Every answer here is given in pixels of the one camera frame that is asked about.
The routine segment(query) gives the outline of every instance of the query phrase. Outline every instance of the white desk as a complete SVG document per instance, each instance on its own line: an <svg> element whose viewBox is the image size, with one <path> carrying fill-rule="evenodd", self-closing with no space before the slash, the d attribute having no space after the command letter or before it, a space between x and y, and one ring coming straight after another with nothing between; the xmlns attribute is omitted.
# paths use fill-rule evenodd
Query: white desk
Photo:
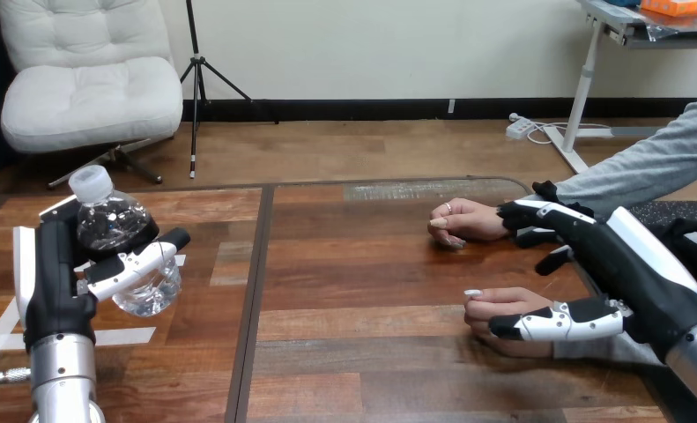
<svg viewBox="0 0 697 423"><path fill-rule="evenodd" d="M566 133L561 134L559 129L552 126L545 127L544 131L568 165L579 174L589 167L574 150L574 142L577 138L650 137L659 130L655 127L579 129L584 103L587 101L589 87L592 85L595 73L597 51L603 37L606 36L625 48L674 49L697 48L697 33L693 36L669 37L650 41L641 15L623 7L613 6L603 0L577 1L587 12L587 22L592 26L592 39L589 43L587 60L582 67L582 75L576 88L576 96L571 108L571 115L568 117Z"/></svg>

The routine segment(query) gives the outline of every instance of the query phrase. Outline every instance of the metal connector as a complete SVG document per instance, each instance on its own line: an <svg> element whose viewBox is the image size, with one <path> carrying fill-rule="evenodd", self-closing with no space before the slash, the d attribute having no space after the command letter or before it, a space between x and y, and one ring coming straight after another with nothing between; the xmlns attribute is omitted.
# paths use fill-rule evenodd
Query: metal connector
<svg viewBox="0 0 697 423"><path fill-rule="evenodd" d="M19 367L0 372L0 385L29 382L32 370L28 367Z"/></svg>

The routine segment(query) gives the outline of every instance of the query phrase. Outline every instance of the black tripod stand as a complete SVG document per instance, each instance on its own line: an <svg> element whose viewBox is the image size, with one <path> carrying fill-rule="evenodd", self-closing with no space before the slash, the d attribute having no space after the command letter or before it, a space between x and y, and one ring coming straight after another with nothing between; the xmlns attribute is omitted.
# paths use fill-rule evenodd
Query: black tripod stand
<svg viewBox="0 0 697 423"><path fill-rule="evenodd" d="M201 107L208 104L208 99L205 97L205 85L203 84L203 66L208 68L214 75L221 78L222 81L226 82L231 86L234 91L236 91L244 100L249 101L257 113L261 116L267 116L266 121L273 121L273 123L278 125L278 118L276 118L273 113L268 110L263 110L263 107L259 103L250 99L247 94L242 90L232 84L231 81L226 79L225 76L221 75L221 72L217 71L216 68L211 66L210 63L205 61L205 57L200 56L200 51L197 48L197 30L195 29L195 15L192 11L192 0L187 0L187 19L189 21L189 34L192 38L192 52L195 54L189 59L189 66L182 74L180 82L184 82L184 79L189 75L190 71L195 69L195 82L193 88L193 108L192 108L192 146L190 147L190 158L189 158L189 177L190 179L195 179L195 151L197 149L196 139L197 139L197 127L200 126L200 122L197 120L197 103L198 103L198 90L200 90L200 101Z"/></svg>

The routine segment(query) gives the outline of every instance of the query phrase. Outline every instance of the orange box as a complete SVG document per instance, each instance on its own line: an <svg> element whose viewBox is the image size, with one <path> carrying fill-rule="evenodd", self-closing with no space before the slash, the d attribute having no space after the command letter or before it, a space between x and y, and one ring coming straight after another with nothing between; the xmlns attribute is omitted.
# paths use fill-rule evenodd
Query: orange box
<svg viewBox="0 0 697 423"><path fill-rule="evenodd" d="M697 15L697 0L641 0L645 11L656 11L670 16Z"/></svg>

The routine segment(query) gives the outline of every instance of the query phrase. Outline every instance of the white bottle cap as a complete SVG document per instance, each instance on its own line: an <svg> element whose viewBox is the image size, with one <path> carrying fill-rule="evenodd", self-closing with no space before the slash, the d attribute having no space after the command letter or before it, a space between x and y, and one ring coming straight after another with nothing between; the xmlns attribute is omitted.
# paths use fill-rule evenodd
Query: white bottle cap
<svg viewBox="0 0 697 423"><path fill-rule="evenodd" d="M107 170L99 165L81 167L70 176L68 184L81 203L97 203L115 188Z"/></svg>

